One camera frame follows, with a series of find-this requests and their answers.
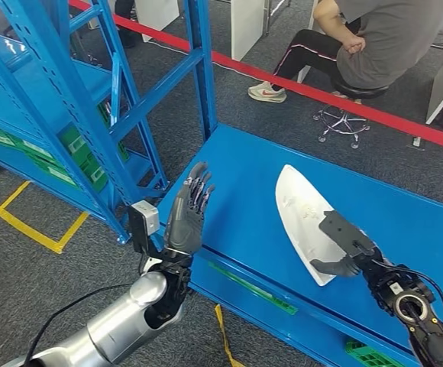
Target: seated person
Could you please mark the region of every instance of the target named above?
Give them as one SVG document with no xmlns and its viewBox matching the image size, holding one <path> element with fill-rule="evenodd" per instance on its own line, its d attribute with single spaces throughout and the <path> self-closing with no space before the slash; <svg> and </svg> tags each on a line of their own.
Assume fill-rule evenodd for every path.
<svg viewBox="0 0 443 367">
<path fill-rule="evenodd" d="M 321 0 L 313 17 L 325 32 L 297 32 L 274 71 L 292 79 L 306 65 L 349 86 L 389 86 L 424 56 L 443 22 L 443 0 Z M 356 34 L 343 24 L 361 19 Z M 283 88 L 248 89 L 258 101 L 281 103 Z"/>
</svg>

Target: red barrier rope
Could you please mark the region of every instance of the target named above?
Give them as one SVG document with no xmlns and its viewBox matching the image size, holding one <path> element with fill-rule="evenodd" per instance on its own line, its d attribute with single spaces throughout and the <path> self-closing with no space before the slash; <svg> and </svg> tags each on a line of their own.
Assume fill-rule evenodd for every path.
<svg viewBox="0 0 443 367">
<path fill-rule="evenodd" d="M 87 3 L 82 2 L 82 0 L 69 0 L 69 4 L 83 11 L 88 9 L 90 6 Z M 146 34 L 158 41 L 168 44 L 180 50 L 189 51 L 189 43 L 180 37 L 176 37 L 162 31 L 157 31 L 153 28 L 139 24 L 136 21 L 119 17 L 118 15 L 113 15 L 113 19 L 115 23 L 122 27 L 128 28 L 137 33 Z M 216 51 L 212 51 L 212 59 L 214 62 L 219 63 L 224 67 L 229 67 L 241 73 L 254 76 L 254 78 L 260 80 L 267 80 L 269 82 L 277 84 L 278 86 L 298 93 L 302 96 L 306 96 L 312 99 L 315 99 L 317 101 L 336 106 L 355 115 L 360 115 L 366 119 L 370 119 L 371 121 L 379 122 L 382 125 L 394 128 L 401 132 L 413 136 L 419 136 L 425 140 L 443 146 L 443 132 L 436 130 L 435 128 L 430 128 L 428 125 L 422 125 L 416 122 L 404 119 L 399 116 L 392 115 L 387 112 L 359 105 L 348 99 L 342 99 L 333 96 L 331 93 L 324 92 L 323 90 L 313 88 L 306 84 L 297 83 L 294 80 L 287 80 L 279 76 L 274 76 L 262 69 L 232 60 L 230 57 L 225 56 Z"/>
</svg>

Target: robotic arm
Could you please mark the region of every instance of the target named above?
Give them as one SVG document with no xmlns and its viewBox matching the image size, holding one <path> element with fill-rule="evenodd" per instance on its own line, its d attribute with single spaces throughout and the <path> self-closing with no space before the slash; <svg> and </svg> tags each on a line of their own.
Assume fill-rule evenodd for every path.
<svg viewBox="0 0 443 367">
<path fill-rule="evenodd" d="M 134 249 L 143 258 L 156 259 L 156 264 L 84 329 L 33 358 L 21 357 L 3 367 L 113 366 L 180 320 L 192 254 L 201 248 L 204 213 L 214 188 L 205 190 L 211 176 L 203 175 L 207 168 L 205 163 L 196 164 L 184 181 L 171 210 L 162 246 L 155 233 L 159 228 L 156 208 L 146 201 L 128 208 Z"/>
<path fill-rule="evenodd" d="M 313 260 L 312 265 L 321 273 L 340 276 L 362 271 L 378 306 L 396 316 L 408 330 L 410 344 L 422 365 L 443 367 L 443 322 L 432 309 L 435 297 L 430 289 L 416 271 L 387 261 L 374 242 L 339 213 L 324 214 L 320 229 L 346 255 L 337 263 Z"/>
</svg>

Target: gray t-shirt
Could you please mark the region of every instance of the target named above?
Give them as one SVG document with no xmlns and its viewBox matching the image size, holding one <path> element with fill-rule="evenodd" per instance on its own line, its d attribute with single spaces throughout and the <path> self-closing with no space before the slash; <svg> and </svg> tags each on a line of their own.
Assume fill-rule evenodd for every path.
<svg viewBox="0 0 443 367">
<path fill-rule="evenodd" d="M 361 18 L 366 48 L 341 47 L 337 65 L 348 84 L 380 88 L 393 83 L 424 56 L 443 22 L 443 0 L 335 0 L 348 22 Z"/>
</svg>

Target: yellow floor marking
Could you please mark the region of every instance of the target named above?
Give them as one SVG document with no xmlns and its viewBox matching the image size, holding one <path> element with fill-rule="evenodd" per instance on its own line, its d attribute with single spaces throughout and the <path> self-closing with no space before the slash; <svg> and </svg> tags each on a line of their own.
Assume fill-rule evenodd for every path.
<svg viewBox="0 0 443 367">
<path fill-rule="evenodd" d="M 226 334 L 225 333 L 225 326 L 223 325 L 223 315 L 222 314 L 222 307 L 220 304 L 217 304 L 214 308 L 214 312 L 217 313 L 217 319 L 220 323 L 220 329 L 221 330 L 221 334 L 223 336 L 223 345 L 225 348 L 225 353 L 229 357 L 229 360 L 232 364 L 232 367 L 245 367 L 241 363 L 236 361 L 234 357 L 232 356 L 232 352 L 230 352 L 230 347 L 229 344 L 229 340 L 226 338 Z"/>
<path fill-rule="evenodd" d="M 82 212 L 81 215 L 77 218 L 75 222 L 73 223 L 70 228 L 69 228 L 60 241 L 54 241 L 46 235 L 40 233 L 36 229 L 31 228 L 30 226 L 21 221 L 20 219 L 16 218 L 15 216 L 11 214 L 10 212 L 6 210 L 6 207 L 11 203 L 13 200 L 16 199 L 20 193 L 23 190 L 26 189 L 30 184 L 30 181 L 25 181 L 18 187 L 16 191 L 12 193 L 10 197 L 6 199 L 4 203 L 0 205 L 0 217 L 5 222 L 13 226 L 18 231 L 30 237 L 34 241 L 36 241 L 41 245 L 45 246 L 50 250 L 56 252 L 57 254 L 61 254 L 62 250 L 67 244 L 85 220 L 89 215 L 87 212 Z"/>
</svg>

